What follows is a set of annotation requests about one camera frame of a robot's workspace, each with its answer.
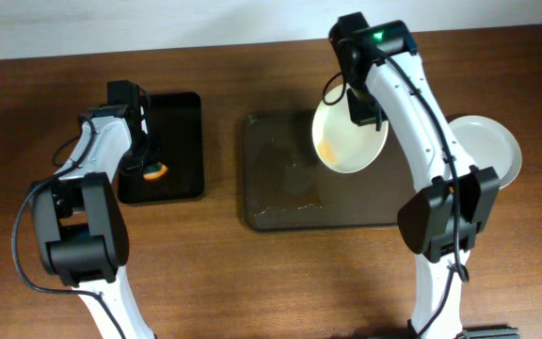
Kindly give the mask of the white plate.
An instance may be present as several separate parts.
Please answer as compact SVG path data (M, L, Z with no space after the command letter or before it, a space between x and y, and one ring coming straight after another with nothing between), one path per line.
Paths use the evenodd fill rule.
M335 105L320 102L311 125L313 148L320 161L335 172L349 174L368 167L380 155L390 125L383 122L358 126L350 119L346 96Z

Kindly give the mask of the green orange sponge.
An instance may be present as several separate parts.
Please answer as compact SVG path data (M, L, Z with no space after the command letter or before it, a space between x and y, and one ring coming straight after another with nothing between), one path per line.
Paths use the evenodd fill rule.
M167 166L157 162L148 165L143 169L142 177L146 181L154 181L164 176L167 173Z

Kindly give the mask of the pale blue plate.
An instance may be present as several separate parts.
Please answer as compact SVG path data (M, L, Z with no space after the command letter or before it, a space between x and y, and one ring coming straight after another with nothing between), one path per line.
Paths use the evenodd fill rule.
M522 166L522 154L514 135L502 124L483 116L464 116L449 123L463 149L479 169L492 167L500 189L512 184Z

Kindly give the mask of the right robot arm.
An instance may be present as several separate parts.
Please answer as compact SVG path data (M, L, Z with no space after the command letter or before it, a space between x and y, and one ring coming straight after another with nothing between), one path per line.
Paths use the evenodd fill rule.
M386 121L411 172L414 196L397 225L415 255L416 302L410 338L504 337L507 330L466 330L460 319L465 266L500 190L497 172L479 168L454 136L428 84L418 45L402 21L369 25L342 16L328 39L357 125Z

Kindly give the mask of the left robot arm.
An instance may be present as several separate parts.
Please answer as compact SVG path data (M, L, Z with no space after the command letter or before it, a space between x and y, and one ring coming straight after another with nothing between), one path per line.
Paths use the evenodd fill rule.
M69 158L34 183L29 208L44 270L61 287L31 289L74 296L86 305L104 338L153 338L128 281L129 235L115 197L116 175L141 177L159 169L150 127L151 99L129 80L107 85L107 102L80 115L80 134Z

